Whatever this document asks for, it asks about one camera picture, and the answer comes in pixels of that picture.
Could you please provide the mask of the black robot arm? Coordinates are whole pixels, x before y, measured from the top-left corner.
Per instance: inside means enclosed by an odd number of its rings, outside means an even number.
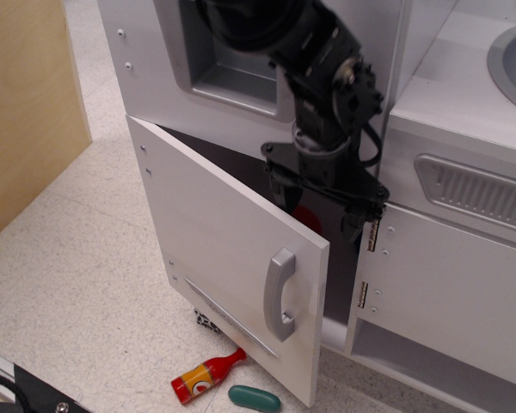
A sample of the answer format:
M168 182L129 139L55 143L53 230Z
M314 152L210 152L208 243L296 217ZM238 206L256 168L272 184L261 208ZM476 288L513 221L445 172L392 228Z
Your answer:
M320 1L198 1L211 33L237 52L261 53L280 68L294 97L290 144L261 154L275 204L292 213L308 189L343 206L341 232L354 242L380 220L389 190L368 168L383 142L370 121L383 95L360 43Z

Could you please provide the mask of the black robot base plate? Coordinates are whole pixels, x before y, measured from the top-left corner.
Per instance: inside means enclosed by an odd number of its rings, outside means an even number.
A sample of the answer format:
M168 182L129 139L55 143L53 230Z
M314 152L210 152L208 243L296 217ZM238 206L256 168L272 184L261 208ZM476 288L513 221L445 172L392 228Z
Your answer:
M15 384L36 412L89 413L78 401L47 384L22 367L14 365Z

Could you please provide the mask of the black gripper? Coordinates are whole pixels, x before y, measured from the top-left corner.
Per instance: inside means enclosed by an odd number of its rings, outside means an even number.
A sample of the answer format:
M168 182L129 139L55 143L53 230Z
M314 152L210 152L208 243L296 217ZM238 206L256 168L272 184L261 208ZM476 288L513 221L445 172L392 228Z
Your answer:
M365 222L382 218L390 196L387 187L367 171L380 160L382 142L371 128L365 132L378 149L375 157L366 161L359 158L361 133L334 151L307 151L297 140L262 145L274 204L293 213L305 189L339 203L346 208L341 220L342 235L355 243Z

